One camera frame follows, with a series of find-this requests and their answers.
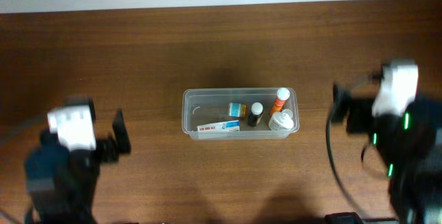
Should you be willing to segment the white plastic bottle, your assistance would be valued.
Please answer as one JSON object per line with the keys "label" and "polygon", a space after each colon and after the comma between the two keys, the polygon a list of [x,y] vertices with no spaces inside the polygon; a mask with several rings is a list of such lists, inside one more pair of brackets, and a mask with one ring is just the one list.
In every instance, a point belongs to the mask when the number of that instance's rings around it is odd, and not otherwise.
{"label": "white plastic bottle", "polygon": [[290,130],[294,127],[293,112],[290,109],[284,109],[281,112],[275,112],[268,123],[272,131]]}

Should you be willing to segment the orange tube white cap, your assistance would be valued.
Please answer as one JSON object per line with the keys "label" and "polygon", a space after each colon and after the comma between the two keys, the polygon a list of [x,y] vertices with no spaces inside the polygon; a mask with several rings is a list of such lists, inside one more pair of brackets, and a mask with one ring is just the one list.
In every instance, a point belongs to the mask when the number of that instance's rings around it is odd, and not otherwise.
{"label": "orange tube white cap", "polygon": [[289,99],[290,95],[291,93],[288,88],[279,88],[276,92],[276,98],[269,112],[269,115],[272,116],[274,113],[281,112],[282,107]]}

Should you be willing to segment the dark brown bottle white cap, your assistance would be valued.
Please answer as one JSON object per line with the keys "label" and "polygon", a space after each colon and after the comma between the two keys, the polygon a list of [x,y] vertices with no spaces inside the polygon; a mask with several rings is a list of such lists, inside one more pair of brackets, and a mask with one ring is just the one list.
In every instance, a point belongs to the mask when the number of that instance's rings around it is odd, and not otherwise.
{"label": "dark brown bottle white cap", "polygon": [[247,124],[250,127],[257,127],[261,121],[263,114],[263,105],[259,102],[255,102],[251,105],[251,111],[248,117]]}

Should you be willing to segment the tiger balm glass jar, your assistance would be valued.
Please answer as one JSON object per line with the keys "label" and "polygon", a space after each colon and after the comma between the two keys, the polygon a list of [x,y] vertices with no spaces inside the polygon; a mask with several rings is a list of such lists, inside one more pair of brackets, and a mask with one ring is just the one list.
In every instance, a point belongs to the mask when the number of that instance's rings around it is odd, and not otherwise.
{"label": "tiger balm glass jar", "polygon": [[230,102],[228,116],[232,118],[244,118],[247,114],[247,105],[237,102]]}

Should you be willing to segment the white green medicine box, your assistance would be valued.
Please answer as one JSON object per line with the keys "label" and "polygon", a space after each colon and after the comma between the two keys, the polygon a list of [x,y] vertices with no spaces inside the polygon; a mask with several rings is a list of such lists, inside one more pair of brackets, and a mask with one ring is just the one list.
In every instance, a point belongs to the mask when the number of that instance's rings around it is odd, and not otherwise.
{"label": "white green medicine box", "polygon": [[197,127],[198,132],[230,132],[239,131],[240,121],[226,121],[226,122],[216,122],[211,124],[204,124]]}

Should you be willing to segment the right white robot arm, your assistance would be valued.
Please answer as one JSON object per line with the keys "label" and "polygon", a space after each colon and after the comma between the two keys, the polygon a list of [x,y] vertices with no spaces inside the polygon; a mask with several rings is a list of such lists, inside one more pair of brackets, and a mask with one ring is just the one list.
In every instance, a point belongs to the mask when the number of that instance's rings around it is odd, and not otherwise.
{"label": "right white robot arm", "polygon": [[366,134],[387,167],[388,193],[400,223],[441,222],[441,101],[418,96],[403,115],[372,116],[374,99],[333,87],[328,124]]}

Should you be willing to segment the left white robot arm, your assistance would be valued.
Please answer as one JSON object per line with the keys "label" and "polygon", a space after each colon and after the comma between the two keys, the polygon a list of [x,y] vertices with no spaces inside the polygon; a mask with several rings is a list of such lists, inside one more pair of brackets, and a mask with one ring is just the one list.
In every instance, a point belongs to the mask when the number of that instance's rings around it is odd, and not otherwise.
{"label": "left white robot arm", "polygon": [[40,145],[24,162],[26,191],[31,198],[24,222],[95,223],[93,199],[100,166],[116,163],[121,155],[131,153],[123,111],[116,111],[113,132],[98,138],[93,99],[70,98],[62,106],[9,130],[1,143],[43,120],[48,127],[39,134]]}

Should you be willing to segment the clear plastic container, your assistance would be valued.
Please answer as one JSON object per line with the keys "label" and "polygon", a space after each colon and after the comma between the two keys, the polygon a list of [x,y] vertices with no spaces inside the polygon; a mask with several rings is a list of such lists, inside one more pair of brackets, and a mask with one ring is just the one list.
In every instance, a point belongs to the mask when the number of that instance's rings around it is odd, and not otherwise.
{"label": "clear plastic container", "polygon": [[[193,140],[265,140],[284,139],[300,128],[296,92],[290,88],[290,96],[283,108],[293,115],[294,126],[286,130],[272,131],[269,128],[269,111],[277,96],[277,88],[199,88],[189,89],[182,98],[182,130]],[[247,118],[238,118],[238,131],[201,131],[202,125],[234,121],[228,114],[230,103],[244,104],[247,113],[251,105],[263,105],[263,115],[256,127],[247,124]]]}

